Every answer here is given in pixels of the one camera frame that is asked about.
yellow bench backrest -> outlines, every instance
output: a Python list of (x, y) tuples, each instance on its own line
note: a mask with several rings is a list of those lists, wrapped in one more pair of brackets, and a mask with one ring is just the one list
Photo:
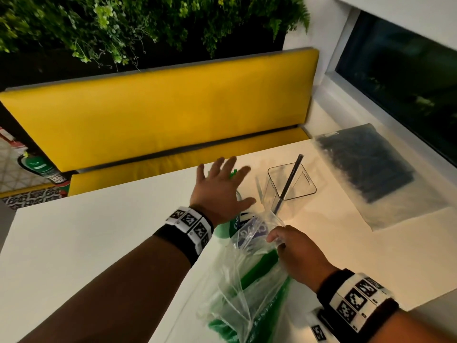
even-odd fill
[(318, 51), (302, 49), (2, 92), (61, 171), (303, 123)]

yellow cushion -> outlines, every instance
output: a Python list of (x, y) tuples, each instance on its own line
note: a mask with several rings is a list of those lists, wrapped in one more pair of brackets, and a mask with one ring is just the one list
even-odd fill
[(101, 170), (73, 175), (69, 195), (111, 187), (118, 184), (137, 181), (138, 179), (157, 176), (163, 173), (194, 167), (213, 162), (224, 156), (238, 156), (263, 149), (309, 139), (299, 127), (292, 130), (269, 133), (212, 147), (192, 150), (190, 152), (144, 160), (130, 164), (109, 167)]
[(318, 60), (301, 49), (24, 88), (0, 100), (61, 171), (300, 124)]

artificial foliage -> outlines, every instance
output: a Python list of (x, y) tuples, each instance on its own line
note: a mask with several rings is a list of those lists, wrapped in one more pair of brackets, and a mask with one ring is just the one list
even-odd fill
[(197, 31), (214, 56), (218, 42), (254, 18), (273, 38), (309, 25), (303, 0), (0, 0), (0, 51), (64, 46), (83, 62), (110, 53), (126, 64), (146, 36), (181, 50)]

person's left hand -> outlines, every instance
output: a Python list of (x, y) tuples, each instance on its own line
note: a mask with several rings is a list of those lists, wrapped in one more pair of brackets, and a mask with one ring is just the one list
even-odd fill
[(235, 162), (236, 157), (233, 156), (221, 169), (224, 158), (217, 159), (208, 177), (203, 173), (203, 164), (197, 167), (197, 184), (191, 195), (190, 207), (206, 215), (214, 227), (230, 221), (256, 202), (253, 197), (237, 201), (236, 190), (251, 168), (244, 166), (230, 178)]

dark window glass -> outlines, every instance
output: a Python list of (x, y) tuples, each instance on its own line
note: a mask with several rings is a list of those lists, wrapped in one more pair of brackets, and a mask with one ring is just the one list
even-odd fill
[(457, 51), (361, 12), (336, 72), (457, 167)]

